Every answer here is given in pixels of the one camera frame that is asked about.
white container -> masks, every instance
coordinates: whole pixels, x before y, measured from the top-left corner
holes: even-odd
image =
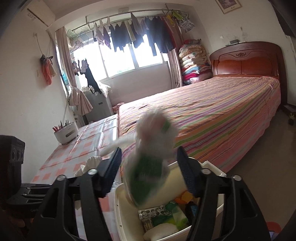
[[[200,163],[202,168],[208,168],[218,176],[226,177],[226,174],[215,167],[209,161]],[[144,229],[139,219],[138,210],[157,207],[174,200],[182,192],[187,190],[181,170],[177,162],[169,165],[170,174],[161,189],[150,198],[143,206],[137,208],[129,199],[125,190],[125,184],[120,184],[115,190],[114,212],[116,226],[121,241],[144,241]],[[223,211],[224,194],[218,194],[217,213]],[[185,241],[191,226],[159,241]]]
[[[62,129],[54,133],[57,141],[61,144],[66,144],[78,136],[78,128],[76,122],[71,122]]]

table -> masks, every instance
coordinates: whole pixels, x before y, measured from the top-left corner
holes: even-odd
[[[38,170],[31,183],[52,184],[59,175],[74,177],[80,165],[88,158],[99,156],[100,149],[112,143],[119,136],[118,114],[94,122],[78,130],[78,137],[65,145],[59,145],[42,167]],[[107,159],[111,154],[102,157]],[[117,173],[113,187],[105,198],[100,198],[101,209],[113,241],[120,241],[114,215],[114,191],[121,183],[120,172]],[[81,208],[75,210],[77,229],[80,238],[86,240]]]

floor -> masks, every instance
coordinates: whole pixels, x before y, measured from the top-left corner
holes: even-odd
[[[288,116],[277,112],[264,135],[227,174],[242,176],[265,221],[283,228],[296,209],[296,125],[288,125]]]

curtain rod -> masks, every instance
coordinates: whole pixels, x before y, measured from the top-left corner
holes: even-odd
[[[137,18],[155,17],[155,16],[164,16],[164,15],[148,15],[148,16],[137,17]],[[131,18],[125,18],[125,19],[120,19],[120,20],[112,21],[112,22],[110,22],[110,24],[118,23],[118,22],[122,22],[122,21],[127,21],[127,20],[131,20]],[[77,35],[75,35],[74,37],[76,38],[76,37],[79,37],[80,35],[83,35],[83,34],[86,34],[88,32],[91,32],[93,29],[94,28],[90,28],[89,30],[82,31],[82,32],[78,33]]]
[[[110,15],[110,16],[107,16],[107,17],[115,17],[115,16],[119,16],[119,15],[122,15],[122,14],[128,14],[128,13],[132,13],[132,12],[148,12],[148,11],[179,11],[179,10],[174,10],[174,9],[146,9],[146,10],[137,10],[137,11],[130,11],[130,12],[123,12],[123,13],[117,13],[117,14],[113,14],[113,15]],[[88,24],[90,24],[90,23],[95,23],[95,22],[97,22],[97,21],[99,21],[100,19],[105,19],[105,18],[107,18],[107,17],[103,17],[103,18],[99,18],[99,19],[97,19],[97,20],[94,20],[94,21],[91,21],[91,22],[88,22],[88,23],[86,23],[86,24],[84,24],[84,25],[81,25],[81,26],[79,26],[79,27],[77,27],[77,28],[74,28],[74,29],[72,29],[72,31],[75,31],[75,30],[77,30],[77,29],[79,29],[79,28],[82,28],[82,27],[84,27],[84,26],[86,26],[86,25],[88,25]]]

pen holder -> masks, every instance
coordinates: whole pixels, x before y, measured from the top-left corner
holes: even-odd
[[[78,136],[78,128],[76,122],[71,122],[62,129],[54,133],[57,141],[61,144],[66,144]]]

